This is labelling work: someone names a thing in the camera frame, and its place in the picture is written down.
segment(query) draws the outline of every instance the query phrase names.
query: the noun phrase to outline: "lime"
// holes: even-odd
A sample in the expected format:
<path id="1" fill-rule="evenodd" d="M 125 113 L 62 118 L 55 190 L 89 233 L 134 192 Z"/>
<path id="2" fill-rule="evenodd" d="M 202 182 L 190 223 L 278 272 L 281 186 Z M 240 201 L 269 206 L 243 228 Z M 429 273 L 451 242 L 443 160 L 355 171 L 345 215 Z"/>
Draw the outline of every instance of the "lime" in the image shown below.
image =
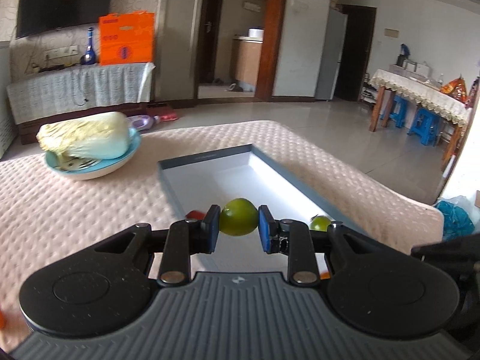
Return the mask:
<path id="1" fill-rule="evenodd" d="M 229 236 L 244 236 L 258 226 L 258 210 L 243 198 L 228 202 L 220 213 L 220 231 Z"/>
<path id="2" fill-rule="evenodd" d="M 314 216 L 310 222 L 310 230 L 327 231 L 327 227 L 331 222 L 332 221 L 324 215 Z"/>

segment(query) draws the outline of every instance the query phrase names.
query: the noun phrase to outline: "lace tablecloth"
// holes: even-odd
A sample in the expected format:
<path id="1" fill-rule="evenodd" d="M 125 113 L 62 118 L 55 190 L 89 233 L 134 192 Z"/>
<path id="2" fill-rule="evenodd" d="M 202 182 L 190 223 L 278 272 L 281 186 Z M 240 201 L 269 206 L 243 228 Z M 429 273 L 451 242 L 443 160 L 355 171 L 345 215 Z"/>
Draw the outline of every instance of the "lace tablecloth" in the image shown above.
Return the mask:
<path id="1" fill-rule="evenodd" d="M 150 101 L 151 62 L 73 66 L 7 87 L 16 124 L 94 107 Z"/>
<path id="2" fill-rule="evenodd" d="M 18 291 L 34 271 L 132 224 L 164 229 L 179 219 L 158 181 L 157 161 L 248 143 L 380 242 L 408 254 L 413 245 L 442 239 L 443 216 L 436 208 L 393 192 L 271 121 L 143 135 L 125 166 L 95 180 L 54 174 L 41 154 L 5 161 L 0 163 L 0 308 L 7 325 L 0 346 L 11 350 L 28 335 Z M 201 269 L 196 256 L 192 269 Z"/>
<path id="3" fill-rule="evenodd" d="M 370 83 L 396 91 L 402 97 L 421 104 L 459 127 L 464 127 L 469 122 L 471 108 L 465 109 L 465 105 L 461 102 L 420 82 L 378 69 Z"/>

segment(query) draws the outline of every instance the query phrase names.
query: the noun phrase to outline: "wooden table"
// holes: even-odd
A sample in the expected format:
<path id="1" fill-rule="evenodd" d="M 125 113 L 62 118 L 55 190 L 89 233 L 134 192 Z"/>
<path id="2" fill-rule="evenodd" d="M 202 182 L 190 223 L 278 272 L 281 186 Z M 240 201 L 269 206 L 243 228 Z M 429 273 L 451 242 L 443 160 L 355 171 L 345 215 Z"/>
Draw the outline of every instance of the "wooden table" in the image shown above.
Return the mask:
<path id="1" fill-rule="evenodd" d="M 418 81 L 413 81 L 398 74 L 378 69 L 371 79 L 373 85 L 378 85 L 377 102 L 371 113 L 369 130 L 375 132 L 378 119 L 382 110 L 385 91 L 390 90 L 390 96 L 387 99 L 384 115 L 390 115 L 394 103 L 395 95 L 405 97 L 412 103 L 421 107 L 426 107 L 443 119 L 450 121 L 454 126 L 454 133 L 450 138 L 442 157 L 442 170 L 446 168 L 450 158 L 455 153 L 457 145 L 463 136 L 465 128 L 470 118 L 471 109 L 465 109 L 464 104 L 440 93 L 438 90 L 426 86 Z M 388 117 L 384 117 L 382 127 L 388 126 Z"/>

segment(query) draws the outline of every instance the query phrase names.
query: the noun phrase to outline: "television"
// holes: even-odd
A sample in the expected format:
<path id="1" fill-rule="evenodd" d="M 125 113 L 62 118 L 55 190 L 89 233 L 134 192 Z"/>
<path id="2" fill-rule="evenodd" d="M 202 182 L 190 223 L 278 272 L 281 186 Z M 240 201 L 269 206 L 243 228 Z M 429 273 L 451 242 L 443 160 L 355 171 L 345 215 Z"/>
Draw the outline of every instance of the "television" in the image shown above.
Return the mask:
<path id="1" fill-rule="evenodd" d="M 19 0 L 17 39 L 59 28 L 98 23 L 110 0 Z"/>

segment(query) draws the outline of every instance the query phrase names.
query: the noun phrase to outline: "light switch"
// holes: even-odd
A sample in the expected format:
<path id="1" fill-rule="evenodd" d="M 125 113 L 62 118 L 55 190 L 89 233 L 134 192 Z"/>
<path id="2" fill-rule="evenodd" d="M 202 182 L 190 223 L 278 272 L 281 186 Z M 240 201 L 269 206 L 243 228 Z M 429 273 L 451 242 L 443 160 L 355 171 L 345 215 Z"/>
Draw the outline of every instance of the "light switch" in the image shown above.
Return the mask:
<path id="1" fill-rule="evenodd" d="M 308 9 L 310 8 L 308 4 L 298 0 L 292 0 L 290 5 L 294 12 L 305 12 L 308 11 Z"/>
<path id="2" fill-rule="evenodd" d="M 390 38 L 398 38 L 399 35 L 400 35 L 400 31 L 391 30 L 390 28 L 385 28 L 385 36 L 389 36 Z"/>
<path id="3" fill-rule="evenodd" d="M 261 12 L 262 11 L 262 7 L 260 5 L 250 3 L 248 1 L 245 1 L 243 3 L 243 9 L 246 9 L 246 10 L 252 11 L 252 12 Z"/>

